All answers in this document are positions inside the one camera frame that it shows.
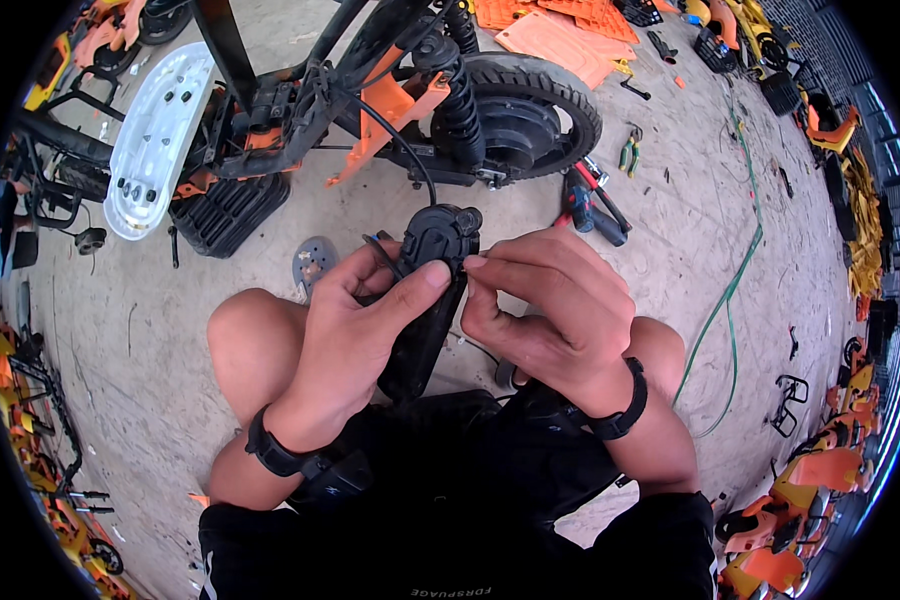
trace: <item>finger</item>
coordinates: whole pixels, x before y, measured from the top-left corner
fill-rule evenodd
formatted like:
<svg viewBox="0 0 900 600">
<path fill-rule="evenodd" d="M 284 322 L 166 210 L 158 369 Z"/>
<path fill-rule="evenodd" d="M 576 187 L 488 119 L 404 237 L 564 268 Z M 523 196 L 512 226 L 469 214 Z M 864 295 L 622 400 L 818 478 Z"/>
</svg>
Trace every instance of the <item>finger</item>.
<svg viewBox="0 0 900 600">
<path fill-rule="evenodd" d="M 367 306 L 365 314 L 396 339 L 410 321 L 434 305 L 450 285 L 450 268 L 443 260 L 431 260 L 397 282 L 386 294 Z"/>
<path fill-rule="evenodd" d="M 354 296 L 383 294 L 394 287 L 394 273 L 387 267 L 380 267 L 371 276 L 360 282 Z"/>
<path fill-rule="evenodd" d="M 565 246 L 566 250 L 557 255 L 555 245 Z M 503 258 L 516 262 L 530 262 L 539 266 L 553 267 L 559 259 L 561 262 L 569 262 L 567 251 L 576 255 L 583 264 L 590 265 L 595 273 L 604 276 L 609 282 L 623 290 L 624 294 L 630 294 L 630 286 L 624 281 L 609 262 L 600 257 L 593 247 L 579 236 L 572 233 L 566 227 L 547 227 L 539 231 L 532 231 L 512 240 L 503 240 L 492 246 L 486 254 L 490 258 Z M 536 257 L 536 260 L 528 261 L 525 258 Z"/>
<path fill-rule="evenodd" d="M 562 240 L 546 236 L 536 236 L 531 243 L 515 240 L 494 247 L 487 256 L 557 270 L 610 311 L 629 301 L 609 270 L 594 266 Z"/>
<path fill-rule="evenodd" d="M 574 349 L 606 337 L 595 330 L 616 325 L 611 311 L 557 269 L 473 255 L 463 268 L 484 286 L 538 306 Z"/>
<path fill-rule="evenodd" d="M 467 282 L 468 298 L 459 325 L 470 338 L 520 368 L 521 373 L 536 372 L 545 361 L 552 361 L 569 346 L 553 324 L 540 316 L 516 318 L 500 310 L 497 292 L 477 279 Z"/>
<path fill-rule="evenodd" d="M 399 242 L 380 240 L 380 246 L 391 259 L 400 255 Z M 324 288 L 339 288 L 353 296 L 360 288 L 361 282 L 372 277 L 381 267 L 385 267 L 383 257 L 376 249 L 367 244 L 357 248 L 347 258 L 340 261 L 336 267 L 327 271 L 321 282 L 326 282 L 323 285 Z"/>
</svg>

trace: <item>black wristband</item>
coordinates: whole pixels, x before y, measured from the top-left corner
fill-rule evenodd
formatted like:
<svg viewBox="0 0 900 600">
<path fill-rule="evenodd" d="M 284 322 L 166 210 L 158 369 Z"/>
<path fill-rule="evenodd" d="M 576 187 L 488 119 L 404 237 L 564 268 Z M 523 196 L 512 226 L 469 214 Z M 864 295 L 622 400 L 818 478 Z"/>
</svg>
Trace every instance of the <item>black wristband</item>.
<svg viewBox="0 0 900 600">
<path fill-rule="evenodd" d="M 631 427 L 643 415 L 647 407 L 647 380 L 643 376 L 643 365 L 634 357 L 624 359 L 633 376 L 633 398 L 623 413 L 613 413 L 603 418 L 587 418 L 587 424 L 597 438 L 608 442 L 627 435 Z"/>
<path fill-rule="evenodd" d="M 320 472 L 326 471 L 332 466 L 332 462 L 321 454 L 321 450 L 314 450 L 304 454 L 291 452 L 280 445 L 274 434 L 264 429 L 264 411 L 270 404 L 254 414 L 249 428 L 246 430 L 246 446 L 243 450 L 247 454 L 256 454 L 260 464 L 278 477 L 290 477 L 293 474 L 303 474 L 307 479 L 312 479 Z"/>
</svg>

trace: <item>flip-flop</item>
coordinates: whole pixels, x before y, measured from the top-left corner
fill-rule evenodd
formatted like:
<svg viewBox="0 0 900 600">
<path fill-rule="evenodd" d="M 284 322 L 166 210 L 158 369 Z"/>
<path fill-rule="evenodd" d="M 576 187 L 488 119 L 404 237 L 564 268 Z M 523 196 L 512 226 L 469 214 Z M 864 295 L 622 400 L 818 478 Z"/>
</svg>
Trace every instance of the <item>flip-flop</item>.
<svg viewBox="0 0 900 600">
<path fill-rule="evenodd" d="M 339 260 L 333 242 L 323 235 L 316 235 L 300 244 L 293 253 L 293 283 L 296 288 L 293 300 L 309 305 L 314 285 L 336 267 Z"/>
</svg>

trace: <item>black crate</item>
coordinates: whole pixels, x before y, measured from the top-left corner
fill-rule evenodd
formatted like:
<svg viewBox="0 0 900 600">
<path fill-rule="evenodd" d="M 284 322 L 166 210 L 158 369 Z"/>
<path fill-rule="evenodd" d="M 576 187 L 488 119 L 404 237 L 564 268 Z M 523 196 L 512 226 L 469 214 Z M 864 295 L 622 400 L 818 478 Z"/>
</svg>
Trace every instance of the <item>black crate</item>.
<svg viewBox="0 0 900 600">
<path fill-rule="evenodd" d="M 173 200 L 169 216 L 198 255 L 230 258 L 289 196 L 281 174 L 222 179 L 206 194 Z"/>
<path fill-rule="evenodd" d="M 714 73 L 730 73 L 737 66 L 736 56 L 730 50 L 721 54 L 717 36 L 706 27 L 699 30 L 693 42 L 693 51 Z"/>
<path fill-rule="evenodd" d="M 637 27 L 650 27 L 663 22 L 653 0 L 613 0 L 613 6 L 623 13 L 624 19 Z"/>
</svg>

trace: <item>pliers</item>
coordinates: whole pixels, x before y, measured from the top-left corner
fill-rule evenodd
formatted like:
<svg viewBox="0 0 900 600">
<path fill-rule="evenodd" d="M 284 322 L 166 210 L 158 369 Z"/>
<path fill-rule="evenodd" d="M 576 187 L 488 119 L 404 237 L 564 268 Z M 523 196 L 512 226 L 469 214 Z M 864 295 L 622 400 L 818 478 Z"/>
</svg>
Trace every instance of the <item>pliers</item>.
<svg viewBox="0 0 900 600">
<path fill-rule="evenodd" d="M 643 129 L 630 121 L 627 121 L 626 124 L 633 126 L 633 129 L 630 130 L 629 138 L 626 139 L 623 150 L 620 150 L 620 170 L 626 171 L 626 176 L 633 178 L 636 174 L 636 165 L 640 162 L 640 140 L 643 139 Z M 633 150 L 633 162 L 627 168 L 630 150 Z"/>
</svg>

